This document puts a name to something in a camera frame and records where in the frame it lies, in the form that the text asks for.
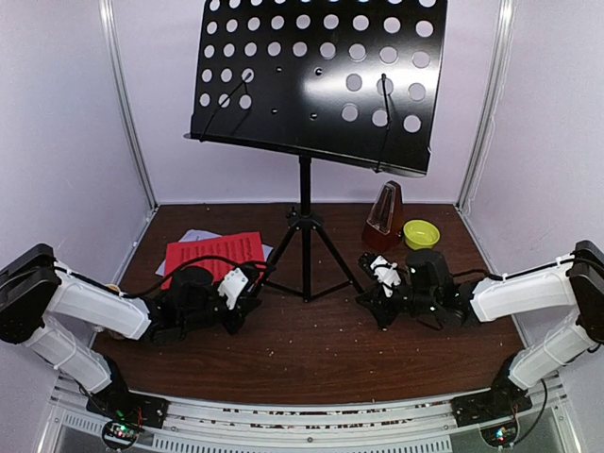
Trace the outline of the red sheet music page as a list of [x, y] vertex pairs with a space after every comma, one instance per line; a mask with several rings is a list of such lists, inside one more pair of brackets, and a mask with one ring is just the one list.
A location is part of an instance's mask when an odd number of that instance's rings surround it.
[[169, 243], [166, 248], [165, 275], [182, 263], [203, 257], [218, 256], [229, 261], [202, 260], [194, 264], [211, 272], [213, 281], [220, 281], [235, 264], [265, 261], [259, 232], [245, 232], [220, 238], [187, 243]]

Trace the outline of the black music stand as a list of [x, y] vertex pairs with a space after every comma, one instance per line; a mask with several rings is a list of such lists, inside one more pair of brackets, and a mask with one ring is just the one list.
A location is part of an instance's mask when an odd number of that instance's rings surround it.
[[310, 165], [324, 159], [422, 177], [441, 76], [444, 1], [209, 1], [202, 14], [189, 138], [292, 154], [312, 301]]

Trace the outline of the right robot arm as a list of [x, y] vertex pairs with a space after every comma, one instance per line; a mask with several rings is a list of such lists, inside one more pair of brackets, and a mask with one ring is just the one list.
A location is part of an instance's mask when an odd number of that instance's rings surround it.
[[539, 343], [502, 366], [483, 399], [492, 416], [505, 415], [519, 402], [520, 393], [603, 342], [603, 252], [588, 240], [576, 243], [567, 255], [511, 275], [483, 269], [453, 274], [445, 256], [432, 249], [410, 252], [403, 267], [381, 255], [364, 253], [359, 266], [374, 284], [357, 301], [381, 329], [400, 314], [440, 331], [516, 313], [569, 308]]

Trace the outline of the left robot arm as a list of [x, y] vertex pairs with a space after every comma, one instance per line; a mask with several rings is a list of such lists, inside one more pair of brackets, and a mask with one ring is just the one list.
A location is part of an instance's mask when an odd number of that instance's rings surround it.
[[270, 262], [229, 262], [221, 279], [202, 262], [225, 262], [216, 255], [188, 260], [163, 283], [140, 293], [124, 293], [70, 269], [39, 243], [1, 270], [1, 339], [33, 350], [71, 376], [116, 419], [126, 419], [136, 400], [109, 357], [94, 352], [57, 319], [76, 318], [127, 340], [178, 343], [198, 329], [223, 326], [235, 334], [260, 305], [257, 282], [274, 270]]

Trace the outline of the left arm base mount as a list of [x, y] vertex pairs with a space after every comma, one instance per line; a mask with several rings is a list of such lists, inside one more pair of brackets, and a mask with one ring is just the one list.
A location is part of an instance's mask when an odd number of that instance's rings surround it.
[[108, 418], [101, 428], [101, 440], [110, 451], [123, 452], [132, 447], [145, 428], [162, 428], [169, 402], [162, 397], [136, 394], [120, 380], [112, 381], [97, 393], [77, 383], [87, 398], [86, 409]]

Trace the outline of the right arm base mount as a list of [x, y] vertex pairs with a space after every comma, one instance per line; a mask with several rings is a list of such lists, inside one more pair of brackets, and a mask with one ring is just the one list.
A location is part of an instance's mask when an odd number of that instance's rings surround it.
[[513, 356], [501, 365], [491, 387], [482, 392], [457, 396], [450, 402], [459, 428], [493, 422], [506, 422], [482, 430], [482, 438], [493, 447], [511, 447], [521, 438], [517, 415], [532, 408], [528, 391], [517, 387], [509, 379]]

